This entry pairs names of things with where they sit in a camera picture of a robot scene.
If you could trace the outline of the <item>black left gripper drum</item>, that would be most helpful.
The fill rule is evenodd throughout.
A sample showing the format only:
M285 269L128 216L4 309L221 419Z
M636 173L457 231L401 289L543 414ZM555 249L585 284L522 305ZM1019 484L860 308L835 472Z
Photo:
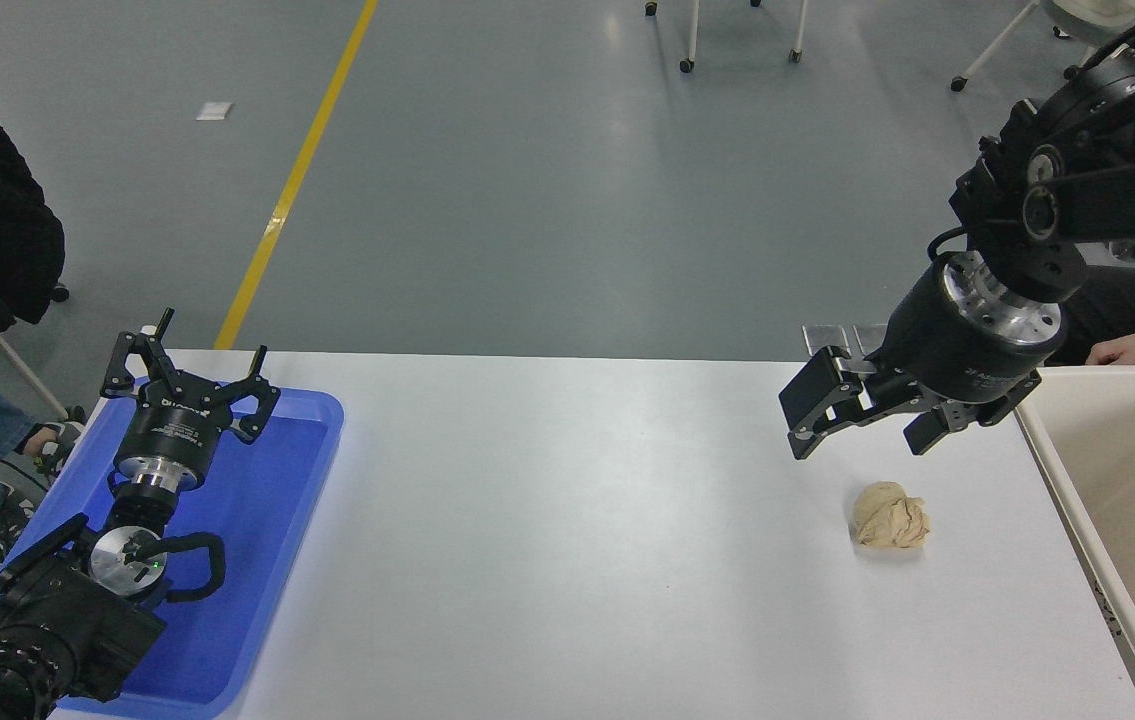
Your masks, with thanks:
M175 380L179 395L168 382L151 380L138 390L137 409L120 445L120 470L165 460L186 471L210 469L215 450L230 418L228 407L212 407L210 397L218 384L183 378Z

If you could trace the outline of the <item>person's hand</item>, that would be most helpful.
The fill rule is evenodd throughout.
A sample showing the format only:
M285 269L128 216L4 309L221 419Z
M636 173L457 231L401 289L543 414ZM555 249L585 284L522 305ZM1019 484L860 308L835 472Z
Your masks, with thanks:
M1085 365L1135 365L1135 333L1098 342L1088 351Z

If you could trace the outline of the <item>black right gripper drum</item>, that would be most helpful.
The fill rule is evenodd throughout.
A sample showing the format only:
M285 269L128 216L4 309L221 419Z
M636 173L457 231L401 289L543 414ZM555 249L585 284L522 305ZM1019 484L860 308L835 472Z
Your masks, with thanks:
M1009 392L1065 341L1059 304L1025 299L982 260L936 260L886 324L878 365L965 404Z

